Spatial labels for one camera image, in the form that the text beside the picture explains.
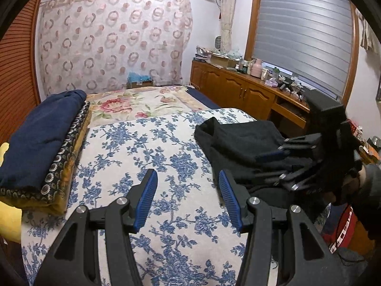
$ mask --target louvered wardrobe door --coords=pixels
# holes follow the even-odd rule
[[[0,41],[0,145],[39,103],[34,63],[40,0],[30,0]]]

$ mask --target beige curtain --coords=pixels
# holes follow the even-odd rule
[[[232,49],[232,25],[236,0],[221,0],[221,50]]]
[[[181,62],[192,31],[189,0],[51,0],[41,13],[47,96],[124,89],[130,71],[150,75],[155,85],[187,84]]]
[[[367,51],[373,51],[374,53],[379,54],[378,39],[375,33],[358,9],[356,9],[356,14],[359,16],[363,27],[360,46],[364,47]]]

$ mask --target pink floral pattern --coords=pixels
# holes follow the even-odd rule
[[[89,94],[90,127],[139,118],[204,111],[208,108],[186,92],[185,86],[139,87]]]
[[[120,98],[110,99],[106,102],[103,102],[100,105],[100,109],[102,109],[105,113],[132,112],[131,104],[128,102],[128,100]]]

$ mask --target folded navy blanket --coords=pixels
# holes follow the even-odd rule
[[[70,125],[82,108],[82,90],[54,94],[33,109],[12,135],[0,167],[0,188],[39,192]]]

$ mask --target roller blind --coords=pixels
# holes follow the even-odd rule
[[[351,49],[348,0],[261,0],[253,57],[341,96]]]

